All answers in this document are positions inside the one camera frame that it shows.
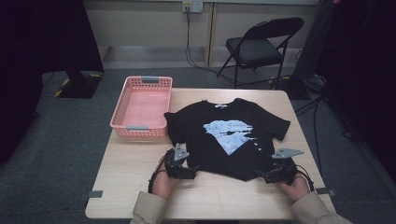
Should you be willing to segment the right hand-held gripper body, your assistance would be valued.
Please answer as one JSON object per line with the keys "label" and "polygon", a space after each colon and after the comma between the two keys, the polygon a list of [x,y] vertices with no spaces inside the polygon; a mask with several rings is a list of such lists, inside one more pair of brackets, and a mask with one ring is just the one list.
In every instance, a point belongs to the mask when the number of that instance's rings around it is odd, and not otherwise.
{"label": "right hand-held gripper body", "polygon": [[297,174],[297,165],[292,158],[303,153],[300,149],[279,148],[272,155],[275,170],[271,173],[271,181],[273,183],[285,182],[290,186]]}

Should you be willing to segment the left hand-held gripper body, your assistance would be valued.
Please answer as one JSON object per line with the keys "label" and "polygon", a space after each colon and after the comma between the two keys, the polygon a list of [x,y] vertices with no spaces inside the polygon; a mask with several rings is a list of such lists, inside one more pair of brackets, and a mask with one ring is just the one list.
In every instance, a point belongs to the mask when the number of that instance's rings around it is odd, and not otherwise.
{"label": "left hand-held gripper body", "polygon": [[186,174],[195,173],[188,167],[183,167],[184,161],[190,156],[180,144],[166,151],[164,155],[164,166],[169,176],[176,179],[185,179]]}

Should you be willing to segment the black t-shirt with blue print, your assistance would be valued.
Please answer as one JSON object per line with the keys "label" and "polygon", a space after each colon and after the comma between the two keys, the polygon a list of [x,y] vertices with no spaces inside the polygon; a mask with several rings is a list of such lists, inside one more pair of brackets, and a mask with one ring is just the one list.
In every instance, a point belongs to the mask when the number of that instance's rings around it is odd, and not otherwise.
{"label": "black t-shirt with blue print", "polygon": [[242,181],[274,169],[273,141],[284,139],[290,122],[240,98],[228,104],[207,100],[164,114],[171,142],[183,144],[187,164]]}

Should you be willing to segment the person's right hand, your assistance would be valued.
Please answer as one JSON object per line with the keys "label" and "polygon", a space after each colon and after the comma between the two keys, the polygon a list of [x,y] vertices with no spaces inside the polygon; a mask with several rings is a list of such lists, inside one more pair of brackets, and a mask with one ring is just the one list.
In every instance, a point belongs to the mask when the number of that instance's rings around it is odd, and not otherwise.
{"label": "person's right hand", "polygon": [[287,194],[293,203],[299,201],[305,195],[310,193],[310,188],[306,179],[300,174],[297,174],[294,177],[293,182],[290,185],[286,183],[277,183],[277,185]]}

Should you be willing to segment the pink plastic basket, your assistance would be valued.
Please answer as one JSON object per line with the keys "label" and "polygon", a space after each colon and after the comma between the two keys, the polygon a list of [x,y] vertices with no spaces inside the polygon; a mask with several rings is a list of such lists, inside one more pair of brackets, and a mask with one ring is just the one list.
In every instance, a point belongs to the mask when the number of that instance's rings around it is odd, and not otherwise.
{"label": "pink plastic basket", "polygon": [[165,137],[172,85],[171,77],[127,77],[110,127],[120,137]]}

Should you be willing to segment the black stand base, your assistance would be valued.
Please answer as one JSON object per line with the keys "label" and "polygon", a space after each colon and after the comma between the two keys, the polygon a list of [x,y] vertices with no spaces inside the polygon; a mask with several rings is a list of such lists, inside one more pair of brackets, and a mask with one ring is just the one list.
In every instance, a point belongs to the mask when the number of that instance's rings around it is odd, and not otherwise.
{"label": "black stand base", "polygon": [[58,98],[91,99],[102,80],[102,75],[83,74],[81,71],[67,71],[67,79],[56,91]]}

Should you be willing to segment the black folding chair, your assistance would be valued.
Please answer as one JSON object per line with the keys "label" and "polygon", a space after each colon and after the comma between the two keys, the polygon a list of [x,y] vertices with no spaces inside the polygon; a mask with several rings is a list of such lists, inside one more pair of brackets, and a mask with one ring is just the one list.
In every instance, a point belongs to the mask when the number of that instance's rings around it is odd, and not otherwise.
{"label": "black folding chair", "polygon": [[245,86],[238,82],[238,69],[253,69],[278,64],[278,72],[275,78],[277,86],[283,68],[286,49],[289,40],[304,26],[304,20],[299,17],[272,19],[262,21],[250,29],[242,37],[234,37],[226,40],[226,48],[230,56],[217,72],[217,76],[228,67],[231,59],[234,59],[233,87]]}

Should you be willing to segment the dark curtain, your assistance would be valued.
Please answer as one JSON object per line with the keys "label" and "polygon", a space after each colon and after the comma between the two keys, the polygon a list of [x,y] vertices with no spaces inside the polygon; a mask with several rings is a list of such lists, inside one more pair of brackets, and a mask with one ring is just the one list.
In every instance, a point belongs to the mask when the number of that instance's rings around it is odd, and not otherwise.
{"label": "dark curtain", "polygon": [[317,0],[292,76],[326,77],[396,183],[396,0]]}
{"label": "dark curtain", "polygon": [[35,116],[42,76],[55,71],[77,86],[84,71],[104,71],[83,0],[0,0],[0,164]]}

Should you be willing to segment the white wall outlet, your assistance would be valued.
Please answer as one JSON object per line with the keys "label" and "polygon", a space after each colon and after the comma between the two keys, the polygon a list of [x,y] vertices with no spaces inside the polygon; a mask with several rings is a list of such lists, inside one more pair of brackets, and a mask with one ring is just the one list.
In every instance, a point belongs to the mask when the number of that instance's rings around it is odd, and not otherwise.
{"label": "white wall outlet", "polygon": [[204,10],[204,3],[198,0],[188,0],[182,2],[182,11],[184,13],[202,13]]}

